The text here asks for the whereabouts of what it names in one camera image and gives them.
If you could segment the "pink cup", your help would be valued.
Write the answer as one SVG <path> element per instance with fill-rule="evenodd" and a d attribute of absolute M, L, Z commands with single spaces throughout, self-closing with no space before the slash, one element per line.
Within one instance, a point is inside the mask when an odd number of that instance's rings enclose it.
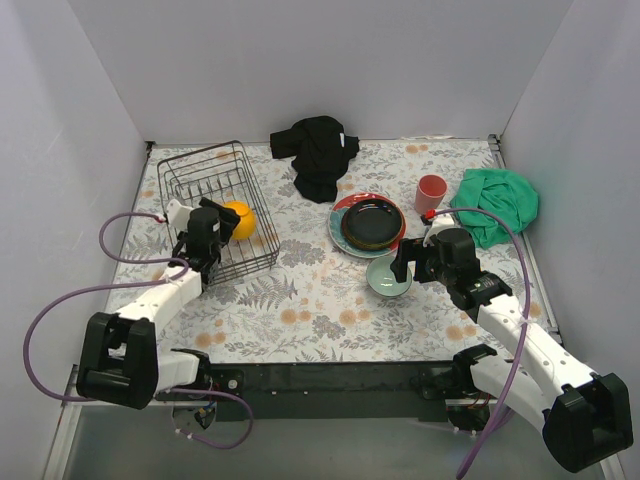
<path fill-rule="evenodd" d="M 414 208 L 420 215 L 437 209 L 448 190 L 446 181 L 435 174 L 423 176 L 417 185 Z"/>

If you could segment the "yellow bowl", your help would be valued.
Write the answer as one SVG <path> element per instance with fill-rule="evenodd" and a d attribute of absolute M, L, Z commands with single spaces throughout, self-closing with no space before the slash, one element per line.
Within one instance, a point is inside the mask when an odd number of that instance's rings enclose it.
<path fill-rule="evenodd" d="M 257 218 L 248 204 L 241 201 L 231 201 L 224 204 L 239 217 L 239 223 L 233 229 L 232 238 L 237 241 L 249 239 L 255 232 Z"/>

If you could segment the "large white plate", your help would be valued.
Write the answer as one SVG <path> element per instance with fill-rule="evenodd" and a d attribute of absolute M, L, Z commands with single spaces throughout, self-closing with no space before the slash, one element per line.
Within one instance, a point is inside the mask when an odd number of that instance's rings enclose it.
<path fill-rule="evenodd" d="M 348 195 L 331 208 L 329 235 L 345 253 L 374 259 L 393 253 L 406 231 L 401 210 L 387 197 L 366 192 Z"/>

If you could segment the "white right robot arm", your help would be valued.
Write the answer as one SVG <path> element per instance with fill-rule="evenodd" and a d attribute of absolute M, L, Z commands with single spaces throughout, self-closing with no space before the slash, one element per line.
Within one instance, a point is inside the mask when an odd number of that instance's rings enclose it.
<path fill-rule="evenodd" d="M 553 458 L 572 473 L 633 445 L 626 384 L 613 373 L 597 374 L 539 325 L 526 322 L 508 285 L 481 269 L 467 231 L 440 228 L 428 240 L 402 240 L 391 264 L 397 279 L 407 275 L 410 263 L 416 281 L 444 285 L 452 303 L 514 356 L 516 375 L 494 353 L 457 367 L 452 383 L 460 395 L 500 395 L 507 388 L 506 406 L 541 433 Z"/>

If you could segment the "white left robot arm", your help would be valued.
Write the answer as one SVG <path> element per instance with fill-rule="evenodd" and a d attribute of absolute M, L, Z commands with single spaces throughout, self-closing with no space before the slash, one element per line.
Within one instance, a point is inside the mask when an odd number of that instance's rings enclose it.
<path fill-rule="evenodd" d="M 197 207 L 172 200 L 162 220 L 178 232 L 162 276 L 136 300 L 88 320 L 76 384 L 85 398 L 143 409 L 173 388 L 193 400 L 212 390 L 206 354 L 190 349 L 161 354 L 156 336 L 212 284 L 241 218 L 204 199 Z"/>

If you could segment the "white green patterned bowl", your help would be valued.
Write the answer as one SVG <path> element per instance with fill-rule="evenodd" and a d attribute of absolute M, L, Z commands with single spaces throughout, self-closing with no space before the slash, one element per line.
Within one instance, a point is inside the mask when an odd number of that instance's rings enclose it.
<path fill-rule="evenodd" d="M 412 272 L 407 270 L 406 278 L 399 282 L 390 266 L 395 260 L 393 256 L 374 259 L 367 267 L 366 281 L 368 286 L 378 295 L 395 298 L 404 295 L 412 285 Z"/>

